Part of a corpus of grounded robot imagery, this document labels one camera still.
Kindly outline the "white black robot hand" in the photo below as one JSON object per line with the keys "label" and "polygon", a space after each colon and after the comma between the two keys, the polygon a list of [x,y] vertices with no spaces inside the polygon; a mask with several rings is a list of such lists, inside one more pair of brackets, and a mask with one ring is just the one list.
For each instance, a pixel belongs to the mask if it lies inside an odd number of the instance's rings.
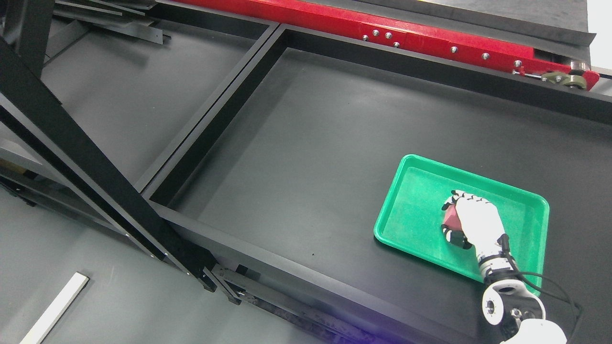
{"label": "white black robot hand", "polygon": [[462,249],[473,248],[484,279],[501,271],[514,271],[509,253],[504,253],[501,245],[500,239],[506,232],[496,205],[463,190],[452,190],[442,211],[445,213],[451,204],[456,205],[463,232],[444,233],[441,228],[445,240]]}

